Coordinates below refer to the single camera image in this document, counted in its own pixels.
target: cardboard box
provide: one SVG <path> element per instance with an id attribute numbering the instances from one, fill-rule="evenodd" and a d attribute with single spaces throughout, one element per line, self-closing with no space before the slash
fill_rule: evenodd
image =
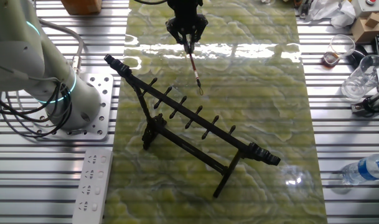
<path id="1" fill-rule="evenodd" d="M 365 25 L 374 28 L 377 24 L 379 24 L 379 13 L 370 14 Z"/>
<path id="2" fill-rule="evenodd" d="M 70 15 L 87 15 L 101 12 L 102 0 L 61 0 Z"/>
<path id="3" fill-rule="evenodd" d="M 351 27 L 355 43 L 370 42 L 379 34 L 379 24 L 374 28 L 366 26 L 367 19 L 359 18 Z"/>

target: electrical outlet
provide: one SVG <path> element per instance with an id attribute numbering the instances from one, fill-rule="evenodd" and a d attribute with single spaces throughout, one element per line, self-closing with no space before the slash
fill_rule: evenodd
<path id="1" fill-rule="evenodd" d="M 113 153 L 87 149 L 73 212 L 73 224 L 100 224 L 108 190 Z"/>

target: marble surface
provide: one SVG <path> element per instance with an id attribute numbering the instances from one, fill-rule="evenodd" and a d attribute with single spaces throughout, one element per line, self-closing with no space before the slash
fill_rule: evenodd
<path id="1" fill-rule="evenodd" d="M 124 63 L 133 73 L 207 120 L 279 156 L 279 166 L 241 160 L 218 199 L 222 176 L 162 136 L 142 149 L 145 117 L 133 89 L 122 81 L 105 208 L 105 223 L 327 223 L 296 19 L 290 4 L 251 0 L 204 1 L 209 25 L 195 46 L 199 95 L 183 46 L 168 34 L 167 4 L 130 2 Z M 156 99 L 147 95 L 148 106 Z M 228 165 L 236 149 L 161 104 L 167 128 Z"/>

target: mounting plate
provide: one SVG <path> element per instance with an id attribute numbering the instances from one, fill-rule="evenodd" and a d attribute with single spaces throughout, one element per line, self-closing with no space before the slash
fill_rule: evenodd
<path id="1" fill-rule="evenodd" d="M 105 141 L 108 137 L 109 116 L 111 99 L 113 92 L 113 76 L 110 74 L 80 74 L 80 78 L 93 85 L 101 96 L 100 112 L 97 119 L 89 125 L 79 130 L 58 130 L 55 134 L 50 134 L 44 138 L 37 138 L 38 141 Z M 41 110 L 35 114 L 35 118 L 47 117 L 45 110 Z M 52 126 L 50 121 L 42 123 L 42 125 Z M 52 128 L 35 126 L 41 132 L 46 133 Z"/>

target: stand leg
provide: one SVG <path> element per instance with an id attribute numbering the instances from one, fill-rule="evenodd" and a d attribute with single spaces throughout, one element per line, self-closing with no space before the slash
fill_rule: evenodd
<path id="1" fill-rule="evenodd" d="M 165 126 L 167 124 L 167 121 L 163 119 L 163 114 L 159 114 L 155 116 L 153 119 L 153 122 L 155 122 L 158 125 Z M 144 149 L 149 149 L 149 146 L 153 142 L 153 140 L 156 138 L 156 136 L 159 134 L 156 130 L 155 125 L 152 123 L 148 123 L 145 129 L 145 133 L 142 136 L 142 141 L 144 142 Z"/>
<path id="2" fill-rule="evenodd" d="M 221 180 L 220 184 L 218 185 L 217 189 L 215 189 L 213 197 L 218 198 L 222 189 L 224 188 L 225 184 L 227 183 L 229 176 L 231 176 L 233 170 L 235 170 L 235 167 L 238 164 L 241 157 L 242 157 L 242 153 L 240 151 L 238 151 L 235 154 L 234 158 L 232 159 L 231 164 L 229 164 L 228 170 L 224 173 L 224 176 L 222 177 L 222 180 Z"/>

